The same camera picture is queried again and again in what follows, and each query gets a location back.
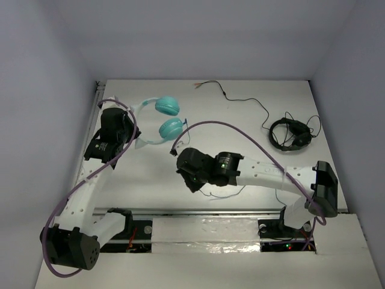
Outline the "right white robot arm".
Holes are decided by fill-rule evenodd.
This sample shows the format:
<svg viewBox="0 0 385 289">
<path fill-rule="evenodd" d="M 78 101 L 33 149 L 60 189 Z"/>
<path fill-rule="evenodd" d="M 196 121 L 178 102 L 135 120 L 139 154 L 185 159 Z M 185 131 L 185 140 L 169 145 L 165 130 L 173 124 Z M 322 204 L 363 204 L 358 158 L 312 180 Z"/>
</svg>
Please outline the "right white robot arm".
<svg viewBox="0 0 385 289">
<path fill-rule="evenodd" d="M 193 193 L 210 184 L 265 187 L 298 195 L 292 205 L 282 209 L 277 223 L 279 232 L 286 237 L 294 235 L 309 220 L 318 218 L 324 224 L 327 218 L 338 214 L 338 179 L 325 161 L 310 167 L 279 167 L 232 152 L 212 157 L 186 148 L 177 156 L 176 167 Z"/>
</svg>

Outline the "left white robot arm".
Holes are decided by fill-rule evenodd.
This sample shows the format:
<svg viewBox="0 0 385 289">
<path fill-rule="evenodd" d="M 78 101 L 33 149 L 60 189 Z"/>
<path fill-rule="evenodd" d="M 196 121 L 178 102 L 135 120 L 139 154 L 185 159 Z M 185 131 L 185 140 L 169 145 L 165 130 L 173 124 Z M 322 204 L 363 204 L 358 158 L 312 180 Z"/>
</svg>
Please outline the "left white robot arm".
<svg viewBox="0 0 385 289">
<path fill-rule="evenodd" d="M 105 164 L 83 178 L 55 207 L 40 233 L 43 259 L 49 271 L 58 278 L 69 278 L 82 270 L 91 270 L 100 248 L 113 237 L 135 234 L 132 213 L 111 208 L 97 222 L 93 211 L 97 197 L 115 169 L 118 159 L 139 135 L 134 113 L 126 108 L 112 107 L 114 116 L 128 128 L 117 142 L 117 154 L 105 159 Z"/>
</svg>

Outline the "teal cat-ear headphones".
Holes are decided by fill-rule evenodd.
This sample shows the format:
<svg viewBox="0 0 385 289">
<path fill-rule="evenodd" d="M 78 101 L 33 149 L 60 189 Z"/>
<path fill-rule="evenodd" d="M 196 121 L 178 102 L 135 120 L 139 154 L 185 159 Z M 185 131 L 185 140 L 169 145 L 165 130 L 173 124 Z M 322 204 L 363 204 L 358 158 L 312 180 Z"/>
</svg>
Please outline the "teal cat-ear headphones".
<svg viewBox="0 0 385 289">
<path fill-rule="evenodd" d="M 130 109 L 133 112 L 138 124 L 140 124 L 142 111 L 147 111 L 151 105 L 159 115 L 163 116 L 162 119 L 155 119 L 162 120 L 162 124 L 158 123 L 158 136 L 155 137 L 148 133 L 141 132 L 140 136 L 135 140 L 135 149 L 140 149 L 147 145 L 162 145 L 168 141 L 173 141 L 184 131 L 184 122 L 179 117 L 180 105 L 178 100 L 172 96 L 148 98 L 141 101 L 139 104 L 131 105 Z"/>
</svg>

